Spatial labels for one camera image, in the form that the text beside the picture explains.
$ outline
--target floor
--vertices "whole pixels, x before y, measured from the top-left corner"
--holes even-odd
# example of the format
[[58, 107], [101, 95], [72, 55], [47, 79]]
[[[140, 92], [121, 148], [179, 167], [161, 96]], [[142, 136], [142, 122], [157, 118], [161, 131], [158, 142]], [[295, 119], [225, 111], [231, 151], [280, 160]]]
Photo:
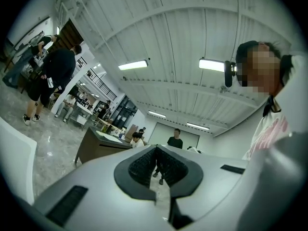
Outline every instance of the floor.
[[[48, 109], [44, 108], [39, 122], [32, 122], [27, 127], [22, 121], [28, 99], [26, 91], [7, 87], [2, 81], [4, 64], [0, 63], [0, 116], [15, 129], [35, 140], [37, 151], [33, 168], [34, 197], [37, 198], [46, 188], [60, 178], [80, 166], [74, 164], [74, 159], [83, 139], [86, 129], [62, 119], [55, 118]], [[159, 185], [161, 175], [152, 177], [150, 189], [156, 192], [156, 206], [162, 217], [168, 218], [170, 194], [169, 187], [164, 182]]]

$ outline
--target whiteboard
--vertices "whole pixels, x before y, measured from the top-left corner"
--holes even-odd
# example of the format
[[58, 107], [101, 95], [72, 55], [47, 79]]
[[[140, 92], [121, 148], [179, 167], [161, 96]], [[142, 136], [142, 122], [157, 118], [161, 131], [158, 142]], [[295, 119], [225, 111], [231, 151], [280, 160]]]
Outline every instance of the whiteboard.
[[[161, 123], [157, 123], [156, 127], [149, 139], [149, 144], [167, 144], [170, 137], [173, 137], [173, 131], [176, 127], [172, 128]], [[197, 147], [199, 135], [181, 131], [180, 139], [183, 141], [183, 149], [187, 150], [189, 146]]]

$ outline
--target ceiling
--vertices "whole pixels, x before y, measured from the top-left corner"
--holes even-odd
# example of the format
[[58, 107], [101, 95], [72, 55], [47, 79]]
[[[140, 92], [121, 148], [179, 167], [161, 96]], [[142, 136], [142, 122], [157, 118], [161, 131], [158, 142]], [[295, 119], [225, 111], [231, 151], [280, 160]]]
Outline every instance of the ceiling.
[[[145, 115], [204, 125], [213, 136], [247, 119], [265, 97], [235, 80], [221, 93], [224, 73], [200, 69], [199, 59], [234, 61], [238, 45], [249, 40], [288, 53], [296, 33], [277, 0], [65, 0], [61, 9]], [[144, 59], [147, 68], [118, 68]]]

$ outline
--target ceiling light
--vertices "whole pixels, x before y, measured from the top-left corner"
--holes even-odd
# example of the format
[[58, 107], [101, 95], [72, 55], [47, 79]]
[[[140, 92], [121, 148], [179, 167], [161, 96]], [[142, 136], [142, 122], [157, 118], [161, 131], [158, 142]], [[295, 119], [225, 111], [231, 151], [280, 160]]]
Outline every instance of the ceiling light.
[[150, 114], [153, 114], [153, 115], [156, 115], [156, 116], [161, 116], [163, 118], [165, 118], [166, 116], [165, 115], [161, 115], [161, 114], [158, 114], [158, 113], [155, 113], [153, 111], [149, 111]]
[[199, 68], [225, 72], [224, 63], [213, 60], [200, 59]]
[[147, 67], [148, 63], [146, 60], [140, 61], [140, 62], [134, 62], [129, 64], [120, 65], [120, 70], [126, 70], [126, 69], [132, 69], [132, 68], [140, 68], [140, 67]]
[[192, 127], [195, 127], [195, 128], [200, 128], [200, 129], [204, 129], [204, 130], [210, 130], [209, 128], [207, 127], [202, 127], [202, 126], [199, 126], [199, 125], [195, 125], [195, 124], [192, 124], [192, 123], [189, 123], [187, 122], [186, 124], [187, 126], [192, 126]]

